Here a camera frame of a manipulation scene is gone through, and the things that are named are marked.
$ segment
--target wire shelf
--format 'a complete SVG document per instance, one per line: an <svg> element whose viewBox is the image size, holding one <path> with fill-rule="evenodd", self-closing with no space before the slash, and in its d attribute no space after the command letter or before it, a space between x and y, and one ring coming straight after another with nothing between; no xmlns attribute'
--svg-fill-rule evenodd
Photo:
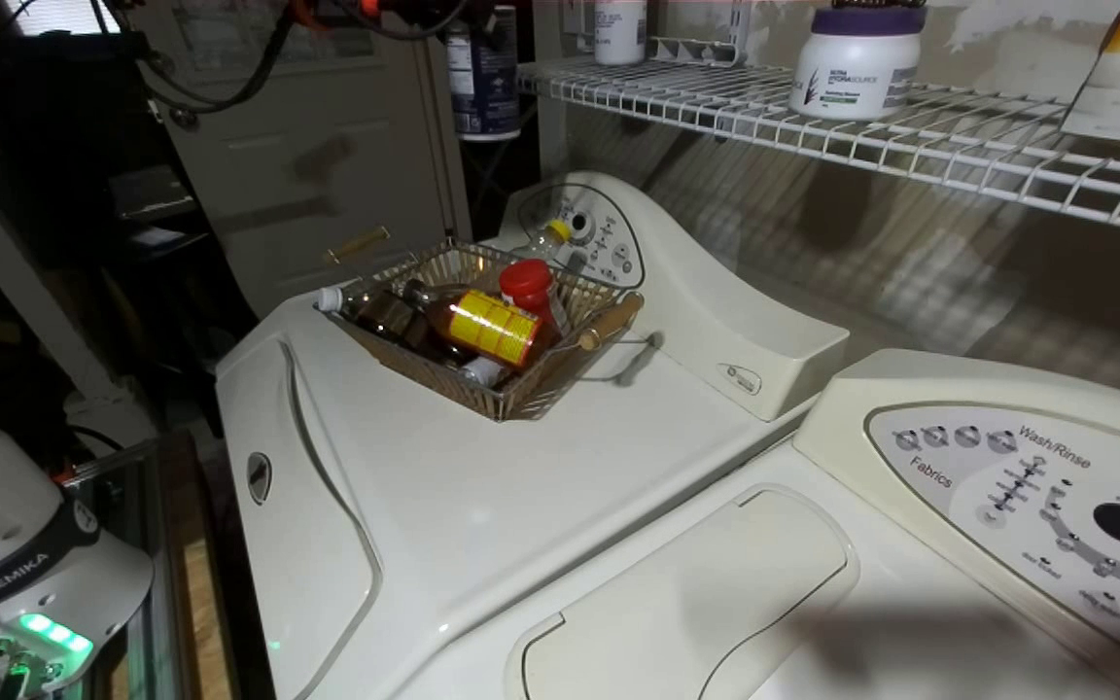
<svg viewBox="0 0 1120 700"><path fill-rule="evenodd" d="M814 122L782 69L537 63L541 96L1120 227L1120 158L1072 153L1063 101L914 85L891 122Z"/></svg>

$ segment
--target green light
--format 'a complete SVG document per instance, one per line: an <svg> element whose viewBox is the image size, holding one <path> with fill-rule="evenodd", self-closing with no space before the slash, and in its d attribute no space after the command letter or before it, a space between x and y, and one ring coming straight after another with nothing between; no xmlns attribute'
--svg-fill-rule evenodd
<svg viewBox="0 0 1120 700"><path fill-rule="evenodd" d="M92 643L91 643L91 636L70 636L68 648L70 648L70 653L91 653Z"/></svg>
<svg viewBox="0 0 1120 700"><path fill-rule="evenodd" d="M37 632L46 632L46 631L52 631L52 618L46 618L46 613L20 613L20 625L22 625L22 631L37 631Z"/></svg>

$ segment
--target white container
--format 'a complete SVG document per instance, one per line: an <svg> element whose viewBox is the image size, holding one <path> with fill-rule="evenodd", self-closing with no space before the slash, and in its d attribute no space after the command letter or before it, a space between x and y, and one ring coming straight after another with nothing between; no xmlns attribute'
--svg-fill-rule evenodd
<svg viewBox="0 0 1120 700"><path fill-rule="evenodd" d="M597 63L629 66L647 58L647 0L597 0Z"/></svg>
<svg viewBox="0 0 1120 700"><path fill-rule="evenodd" d="M831 9L814 15L791 106L830 122L891 118L914 80L921 9Z"/></svg>

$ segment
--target wire basket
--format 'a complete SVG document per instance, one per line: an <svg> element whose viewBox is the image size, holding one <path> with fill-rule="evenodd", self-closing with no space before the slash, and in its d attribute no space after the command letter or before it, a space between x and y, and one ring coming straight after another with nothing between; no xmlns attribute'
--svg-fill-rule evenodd
<svg viewBox="0 0 1120 700"><path fill-rule="evenodd" d="M410 280L425 280L433 286L464 284L499 295L499 273L512 263L512 258L486 246L440 250L433 258L381 269L371 280L403 286ZM458 374L458 364L440 364L410 345L381 337L343 314L327 314L348 333L354 333L381 364L427 384L490 419L537 419L545 417L564 390L613 343L628 333L643 306L643 295L629 286L600 284L591 277L556 273L551 284L551 317L559 343L541 354L527 374L510 377L501 390L473 384Z"/></svg>

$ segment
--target washing machine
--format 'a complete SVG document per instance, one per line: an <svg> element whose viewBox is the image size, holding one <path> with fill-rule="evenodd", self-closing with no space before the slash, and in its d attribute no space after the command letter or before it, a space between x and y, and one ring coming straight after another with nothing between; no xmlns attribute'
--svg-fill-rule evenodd
<svg viewBox="0 0 1120 700"><path fill-rule="evenodd" d="M541 419L397 377L310 295L217 364L276 695L1120 695L1120 391L847 364L608 175L493 246L547 227L647 306Z"/></svg>
<svg viewBox="0 0 1120 700"><path fill-rule="evenodd" d="M747 461L847 361L608 175L521 192L501 253L647 304L541 419L486 419L381 364L315 295L217 364L276 695L397 695L458 636Z"/></svg>

